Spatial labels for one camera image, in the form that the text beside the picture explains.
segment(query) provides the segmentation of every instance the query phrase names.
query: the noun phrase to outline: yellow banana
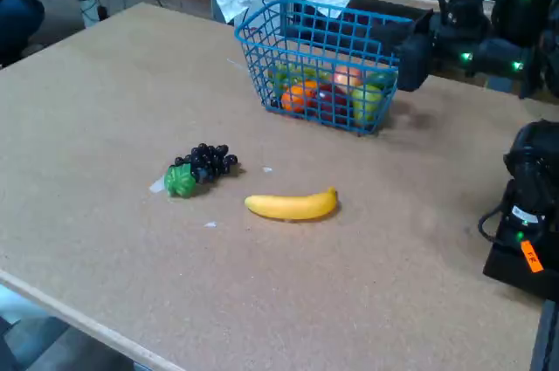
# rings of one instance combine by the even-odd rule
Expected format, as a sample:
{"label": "yellow banana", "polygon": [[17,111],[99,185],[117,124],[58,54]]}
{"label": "yellow banana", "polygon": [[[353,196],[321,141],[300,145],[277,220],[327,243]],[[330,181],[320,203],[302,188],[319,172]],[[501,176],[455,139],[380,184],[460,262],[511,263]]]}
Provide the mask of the yellow banana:
{"label": "yellow banana", "polygon": [[309,196],[253,195],[245,206],[259,216],[283,220],[309,220],[325,216],[338,203],[334,188]]}

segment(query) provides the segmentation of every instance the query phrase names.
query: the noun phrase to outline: orange tag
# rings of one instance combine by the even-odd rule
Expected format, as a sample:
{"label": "orange tag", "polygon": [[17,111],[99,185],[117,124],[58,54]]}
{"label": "orange tag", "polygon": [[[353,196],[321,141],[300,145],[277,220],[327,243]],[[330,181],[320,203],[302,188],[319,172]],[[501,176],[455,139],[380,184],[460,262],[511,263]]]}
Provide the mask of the orange tag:
{"label": "orange tag", "polygon": [[543,271],[542,263],[540,262],[540,259],[538,259],[538,256],[535,254],[534,247],[532,247],[532,244],[528,240],[524,240],[523,242],[521,242],[521,249],[532,272]]}

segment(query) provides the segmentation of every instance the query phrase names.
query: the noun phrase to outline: green vegetable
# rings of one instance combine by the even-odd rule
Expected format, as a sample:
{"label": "green vegetable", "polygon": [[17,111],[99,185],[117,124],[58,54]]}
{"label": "green vegetable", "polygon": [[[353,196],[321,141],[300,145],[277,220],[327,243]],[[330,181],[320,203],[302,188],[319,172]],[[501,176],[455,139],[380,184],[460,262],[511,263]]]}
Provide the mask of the green vegetable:
{"label": "green vegetable", "polygon": [[190,164],[171,166],[165,174],[164,184],[169,196],[188,198],[196,186],[196,180],[190,174]]}
{"label": "green vegetable", "polygon": [[365,84],[378,87],[379,89],[384,89],[386,87],[392,88],[397,78],[398,72],[392,70],[382,70],[381,72],[372,72],[369,76],[367,76]]}
{"label": "green vegetable", "polygon": [[353,88],[351,98],[356,125],[368,126],[375,119],[376,110],[383,99],[383,91],[376,86],[363,85]]}
{"label": "green vegetable", "polygon": [[293,85],[306,80],[330,83],[331,76],[328,70],[312,65],[297,65],[295,63],[278,64],[268,70],[268,78],[273,83],[276,98],[281,99],[284,91]]}

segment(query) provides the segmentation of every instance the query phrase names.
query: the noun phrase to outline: blue wire basket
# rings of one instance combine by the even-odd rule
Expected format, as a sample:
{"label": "blue wire basket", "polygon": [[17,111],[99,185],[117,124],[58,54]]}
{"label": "blue wire basket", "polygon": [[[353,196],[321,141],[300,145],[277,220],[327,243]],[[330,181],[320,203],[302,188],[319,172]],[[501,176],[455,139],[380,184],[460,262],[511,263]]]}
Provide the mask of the blue wire basket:
{"label": "blue wire basket", "polygon": [[[340,10],[339,17],[332,17]],[[410,19],[304,0],[276,0],[236,30],[262,105],[271,112],[367,134],[397,89],[398,59],[371,38]]]}

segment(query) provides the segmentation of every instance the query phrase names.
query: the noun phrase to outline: person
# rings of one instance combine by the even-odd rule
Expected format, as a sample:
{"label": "person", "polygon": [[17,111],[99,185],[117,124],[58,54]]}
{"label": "person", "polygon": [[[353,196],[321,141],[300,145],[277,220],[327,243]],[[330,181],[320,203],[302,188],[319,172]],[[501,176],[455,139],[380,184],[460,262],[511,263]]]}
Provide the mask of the person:
{"label": "person", "polygon": [[20,56],[44,18],[39,0],[0,0],[0,64]]}

